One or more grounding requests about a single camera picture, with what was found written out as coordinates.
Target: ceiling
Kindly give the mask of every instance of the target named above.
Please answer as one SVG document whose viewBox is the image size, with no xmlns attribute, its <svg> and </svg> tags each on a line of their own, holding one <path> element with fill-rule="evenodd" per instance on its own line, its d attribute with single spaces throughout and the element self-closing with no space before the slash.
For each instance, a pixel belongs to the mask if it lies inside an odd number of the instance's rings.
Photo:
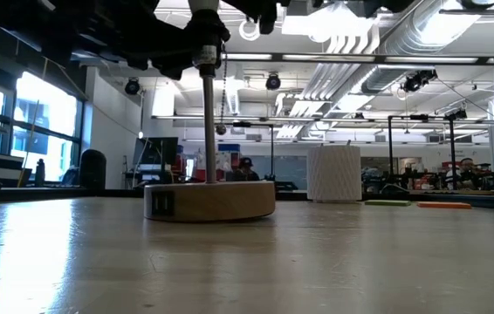
<svg viewBox="0 0 494 314">
<path fill-rule="evenodd" d="M 159 19 L 179 27 L 189 20 L 189 14 L 183 12 L 188 8 L 187 0 L 161 0 L 156 15 Z M 328 43 L 313 42 L 308 36 L 283 35 L 281 21 L 282 12 L 279 12 L 277 28 L 268 36 L 261 36 L 255 41 L 247 41 L 239 35 L 239 25 L 244 19 L 241 14 L 233 14 L 233 8 L 222 3 L 221 9 L 226 11 L 222 20 L 230 29 L 231 40 L 226 44 L 229 52 L 323 52 Z M 400 15 L 385 14 L 381 24 L 381 34 L 384 34 L 394 25 Z M 481 17 L 461 37 L 449 44 L 441 52 L 442 55 L 494 55 L 494 17 Z M 109 65 L 110 71 L 101 74 L 112 84 L 121 88 L 127 81 L 121 65 Z M 243 84 L 238 91 L 240 99 L 240 112 L 243 115 L 265 116 L 271 113 L 276 97 L 281 92 L 299 93 L 311 79 L 317 64 L 307 63 L 275 63 L 275 62 L 231 62 L 229 63 L 228 76 L 242 73 Z M 216 104 L 219 105 L 222 97 L 222 70 L 219 70 L 215 83 Z M 494 97 L 494 71 L 489 66 L 437 66 L 439 79 L 423 87 L 419 92 L 411 94 L 406 99 L 397 95 L 398 83 L 404 81 L 400 78 L 390 88 L 386 89 L 379 97 L 371 99 L 362 106 L 359 112 L 363 112 L 366 118 L 386 118 L 391 114 L 404 113 L 430 113 L 446 107 L 451 103 L 460 106 L 463 96 L 468 100 L 465 107 L 469 118 L 487 118 L 488 101 Z M 278 72 L 282 80 L 280 90 L 269 92 L 264 84 L 270 72 Z M 141 84 L 144 88 L 154 88 L 160 85 L 175 86 L 175 110 L 178 114 L 202 113 L 202 81 L 195 69 L 188 69 L 183 73 L 180 81 L 170 81 L 161 78 L 156 71 L 149 71 L 141 75 Z"/>
</svg>

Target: table surface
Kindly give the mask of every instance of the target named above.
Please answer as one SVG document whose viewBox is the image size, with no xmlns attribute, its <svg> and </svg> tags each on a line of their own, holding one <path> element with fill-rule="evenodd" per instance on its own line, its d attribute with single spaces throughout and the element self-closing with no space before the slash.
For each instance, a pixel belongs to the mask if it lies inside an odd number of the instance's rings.
<svg viewBox="0 0 494 314">
<path fill-rule="evenodd" d="M 140 199 L 0 204 L 0 313 L 494 313 L 494 210 L 278 202 L 175 224 Z"/>
</svg>

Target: green mat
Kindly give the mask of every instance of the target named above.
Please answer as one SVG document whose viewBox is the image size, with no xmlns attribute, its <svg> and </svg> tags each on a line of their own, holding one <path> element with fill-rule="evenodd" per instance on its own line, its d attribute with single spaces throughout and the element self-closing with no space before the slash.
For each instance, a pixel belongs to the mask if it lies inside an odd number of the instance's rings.
<svg viewBox="0 0 494 314">
<path fill-rule="evenodd" d="M 371 200 L 366 201 L 366 205 L 379 205 L 379 206 L 410 206 L 411 201 L 388 201 L 388 200 Z"/>
</svg>

